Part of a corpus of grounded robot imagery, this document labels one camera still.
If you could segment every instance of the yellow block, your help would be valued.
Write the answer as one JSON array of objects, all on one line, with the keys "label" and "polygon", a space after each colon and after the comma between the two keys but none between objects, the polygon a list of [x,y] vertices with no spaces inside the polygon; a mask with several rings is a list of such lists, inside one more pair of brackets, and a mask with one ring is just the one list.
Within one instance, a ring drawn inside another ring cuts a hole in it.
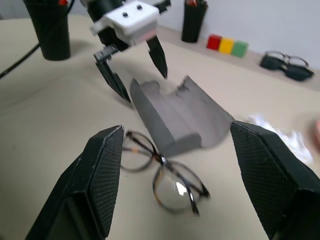
[{"label": "yellow block", "polygon": [[232,38],[222,38],[219,46],[219,52],[223,54],[231,54],[235,40]]}]

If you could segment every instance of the sunglasses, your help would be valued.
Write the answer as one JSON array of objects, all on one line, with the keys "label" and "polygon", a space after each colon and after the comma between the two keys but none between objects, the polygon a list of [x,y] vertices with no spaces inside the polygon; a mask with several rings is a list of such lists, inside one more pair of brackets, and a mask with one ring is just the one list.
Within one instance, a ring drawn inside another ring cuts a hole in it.
[{"label": "sunglasses", "polygon": [[[293,64],[292,60],[298,60],[303,64]],[[314,72],[309,70],[309,63],[299,56],[289,56],[279,51],[267,51],[261,59],[260,67],[268,70],[281,70],[293,80],[302,82],[312,78]]]},{"label": "sunglasses", "polygon": [[143,134],[128,131],[123,140],[121,168],[137,173],[145,170],[153,160],[160,164],[152,182],[159,205],[173,214],[191,207],[199,216],[197,203],[202,197],[210,197],[200,178],[185,165],[168,161]]}]

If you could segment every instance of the pen holder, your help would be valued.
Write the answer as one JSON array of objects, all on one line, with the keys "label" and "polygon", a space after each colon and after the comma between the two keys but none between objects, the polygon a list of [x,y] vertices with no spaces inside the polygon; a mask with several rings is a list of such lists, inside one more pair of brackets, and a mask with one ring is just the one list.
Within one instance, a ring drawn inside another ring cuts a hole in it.
[{"label": "pen holder", "polygon": [[36,2],[34,0],[24,0],[24,4],[41,43],[43,57],[51,61],[70,58],[68,17],[63,17],[67,11],[67,5],[59,5],[58,1]]},{"label": "pen holder", "polygon": [[186,43],[196,43],[202,27],[208,5],[199,3],[197,6],[184,4],[184,20],[181,40]]}]

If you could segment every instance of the white wall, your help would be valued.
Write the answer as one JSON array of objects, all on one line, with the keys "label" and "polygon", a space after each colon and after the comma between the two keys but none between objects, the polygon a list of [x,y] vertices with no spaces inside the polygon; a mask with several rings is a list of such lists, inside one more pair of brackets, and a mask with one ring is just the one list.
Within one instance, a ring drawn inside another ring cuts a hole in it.
[{"label": "white wall", "polygon": [[[158,0],[143,0],[156,3]],[[172,8],[160,24],[181,30],[184,0],[171,0]],[[249,48],[263,53],[278,50],[305,58],[320,69],[320,0],[207,0],[201,35],[219,34],[248,42]],[[79,0],[72,11],[86,15]],[[22,0],[0,0],[4,18],[27,17]]]}]

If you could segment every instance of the gray foam lining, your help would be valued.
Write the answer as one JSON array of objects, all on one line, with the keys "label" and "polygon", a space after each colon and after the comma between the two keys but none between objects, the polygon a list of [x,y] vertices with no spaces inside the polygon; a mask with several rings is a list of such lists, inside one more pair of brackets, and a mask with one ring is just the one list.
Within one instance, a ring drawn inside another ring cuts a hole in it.
[{"label": "gray foam lining", "polygon": [[233,120],[190,77],[169,95],[160,93],[156,81],[139,85],[134,79],[130,95],[155,145],[165,157],[219,144],[228,134]]}]

